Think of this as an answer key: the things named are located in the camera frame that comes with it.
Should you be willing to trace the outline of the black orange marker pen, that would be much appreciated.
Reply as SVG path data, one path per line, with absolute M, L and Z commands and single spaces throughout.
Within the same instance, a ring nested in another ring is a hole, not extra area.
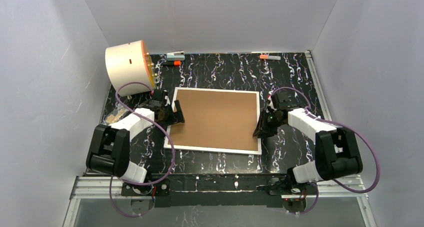
M 180 60 L 176 61 L 165 61 L 161 63 L 161 66 L 167 66 L 167 67 L 173 67 L 173 66 L 180 66 L 182 62 Z

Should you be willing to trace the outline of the aluminium rail front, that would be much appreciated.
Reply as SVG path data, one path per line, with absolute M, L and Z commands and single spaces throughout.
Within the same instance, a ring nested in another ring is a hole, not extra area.
M 170 180 L 170 194 L 176 193 L 253 193 L 256 187 L 265 184 L 268 178 L 283 177 L 282 174 L 175 174 Z M 109 190 L 112 197 L 144 198 L 147 196 L 122 196 L 123 181 L 114 177 L 90 175 L 77 177 L 70 194 L 71 198 L 107 199 Z M 360 175 L 351 175 L 338 180 L 352 189 L 364 190 Z M 317 183 L 320 197 L 368 197 L 368 193 L 355 193 L 344 189 L 332 180 Z

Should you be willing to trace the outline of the cream cylindrical drum device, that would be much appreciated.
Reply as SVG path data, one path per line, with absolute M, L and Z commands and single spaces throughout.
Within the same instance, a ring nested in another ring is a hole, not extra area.
M 120 96 L 140 94 L 156 87 L 154 64 L 143 40 L 108 47 L 104 58 L 110 82 Z

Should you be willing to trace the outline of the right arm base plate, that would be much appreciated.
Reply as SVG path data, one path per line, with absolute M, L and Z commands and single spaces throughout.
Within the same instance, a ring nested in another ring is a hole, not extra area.
M 316 195 L 318 190 L 311 183 L 292 182 L 286 177 L 271 177 L 266 183 L 256 187 L 257 191 L 265 192 L 270 196 L 282 195 Z

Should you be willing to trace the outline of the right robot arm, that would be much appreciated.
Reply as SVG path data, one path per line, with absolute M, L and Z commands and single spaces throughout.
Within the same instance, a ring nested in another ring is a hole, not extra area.
M 268 97 L 260 111 L 253 137 L 273 137 L 282 125 L 291 126 L 306 135 L 315 145 L 315 159 L 306 164 L 291 167 L 283 177 L 274 177 L 260 190 L 270 195 L 278 191 L 301 188 L 310 182 L 329 181 L 359 174 L 363 163 L 355 133 L 345 127 L 323 122 L 308 109 L 294 103 L 285 93 Z

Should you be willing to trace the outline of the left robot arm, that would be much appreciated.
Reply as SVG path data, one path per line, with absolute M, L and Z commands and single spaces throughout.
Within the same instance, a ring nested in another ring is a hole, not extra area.
M 152 97 L 123 119 L 95 127 L 86 158 L 86 167 L 108 174 L 133 185 L 146 186 L 147 170 L 130 160 L 133 138 L 151 126 L 163 131 L 166 127 L 184 123 L 179 100 L 171 101 L 166 90 L 157 89 Z

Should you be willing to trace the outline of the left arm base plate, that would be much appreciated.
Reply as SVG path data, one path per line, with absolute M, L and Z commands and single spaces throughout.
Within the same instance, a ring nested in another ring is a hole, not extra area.
M 121 195 L 126 197 L 166 197 L 170 195 L 171 182 L 167 178 L 154 185 L 133 185 L 124 182 L 121 189 Z

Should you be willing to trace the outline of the orange grey utility knife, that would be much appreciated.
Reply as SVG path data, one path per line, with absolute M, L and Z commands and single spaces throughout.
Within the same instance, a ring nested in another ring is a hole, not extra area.
M 278 55 L 267 55 L 267 54 L 261 54 L 259 56 L 261 60 L 270 60 L 270 61 L 280 61 L 281 57 Z

